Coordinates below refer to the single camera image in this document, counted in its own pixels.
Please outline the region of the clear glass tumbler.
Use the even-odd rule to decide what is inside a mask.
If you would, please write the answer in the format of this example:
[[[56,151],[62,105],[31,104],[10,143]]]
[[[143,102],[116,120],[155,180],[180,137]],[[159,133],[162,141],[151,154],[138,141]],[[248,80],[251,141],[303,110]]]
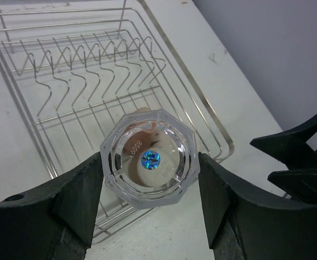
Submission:
[[[195,132],[164,109],[124,114],[100,155],[105,186],[139,210],[176,204],[200,172]]]

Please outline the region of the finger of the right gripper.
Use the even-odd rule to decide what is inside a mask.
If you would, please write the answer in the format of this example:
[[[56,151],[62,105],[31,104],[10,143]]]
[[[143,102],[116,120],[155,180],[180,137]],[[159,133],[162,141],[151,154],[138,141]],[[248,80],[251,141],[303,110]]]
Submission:
[[[285,164],[289,170],[317,170],[317,149],[307,143],[316,133],[317,114],[292,129],[255,138],[250,145]]]
[[[268,181],[295,200],[317,202],[317,168],[272,172]]]

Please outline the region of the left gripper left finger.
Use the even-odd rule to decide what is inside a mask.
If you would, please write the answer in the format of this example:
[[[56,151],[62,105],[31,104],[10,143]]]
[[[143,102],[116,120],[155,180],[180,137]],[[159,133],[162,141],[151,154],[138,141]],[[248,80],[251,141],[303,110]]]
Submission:
[[[103,183],[99,153],[0,201],[0,259],[85,259]]]

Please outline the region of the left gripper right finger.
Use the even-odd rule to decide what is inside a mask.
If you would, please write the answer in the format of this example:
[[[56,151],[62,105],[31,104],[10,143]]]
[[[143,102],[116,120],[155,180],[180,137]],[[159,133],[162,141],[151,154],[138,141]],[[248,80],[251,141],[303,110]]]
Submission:
[[[199,154],[199,189],[215,259],[317,259],[317,205],[267,192]]]

